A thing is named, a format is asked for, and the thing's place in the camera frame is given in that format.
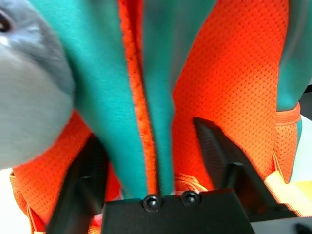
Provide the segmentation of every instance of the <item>orange mesh fabric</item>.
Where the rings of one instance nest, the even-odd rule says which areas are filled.
[[[300,120],[300,105],[291,111],[278,112],[276,117],[276,139],[274,152],[281,170],[281,176],[289,182],[293,169],[297,145],[297,122]]]
[[[27,206],[27,216],[30,222],[31,231],[42,231],[44,230],[44,223],[38,217],[38,215],[29,207]]]
[[[13,169],[14,173],[10,176],[13,194],[24,213],[27,214],[26,206],[29,206],[43,223],[49,221],[67,168],[78,155],[89,134],[87,126],[74,113],[50,150],[34,161]],[[111,168],[107,181],[107,200],[114,199],[120,190]]]
[[[174,90],[175,170],[208,179],[193,117],[210,119],[249,156],[265,179],[273,167],[278,64],[287,0],[220,0],[203,24]]]
[[[130,27],[135,42],[139,67],[142,68],[143,0],[124,1],[123,4],[126,4],[129,12]]]
[[[298,144],[297,124],[276,127],[274,152],[279,162],[283,179],[289,182]]]

